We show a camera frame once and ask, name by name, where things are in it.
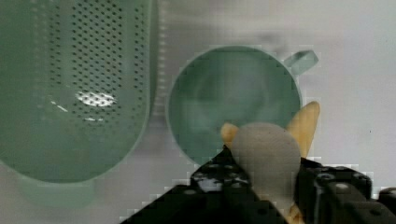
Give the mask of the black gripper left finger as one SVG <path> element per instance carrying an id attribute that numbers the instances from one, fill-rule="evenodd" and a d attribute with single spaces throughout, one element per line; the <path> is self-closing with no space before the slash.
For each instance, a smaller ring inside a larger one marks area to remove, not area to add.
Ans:
<path id="1" fill-rule="evenodd" d="M 288 224 L 253 192 L 230 149 L 200 166 L 188 185 L 176 185 L 120 224 Z"/>

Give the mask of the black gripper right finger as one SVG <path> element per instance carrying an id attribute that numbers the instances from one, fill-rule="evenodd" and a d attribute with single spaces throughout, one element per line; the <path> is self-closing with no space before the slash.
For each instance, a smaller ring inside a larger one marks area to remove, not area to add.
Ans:
<path id="1" fill-rule="evenodd" d="M 345 166 L 302 159 L 294 200 L 305 224 L 396 224 L 395 189 L 372 198 L 372 179 Z"/>

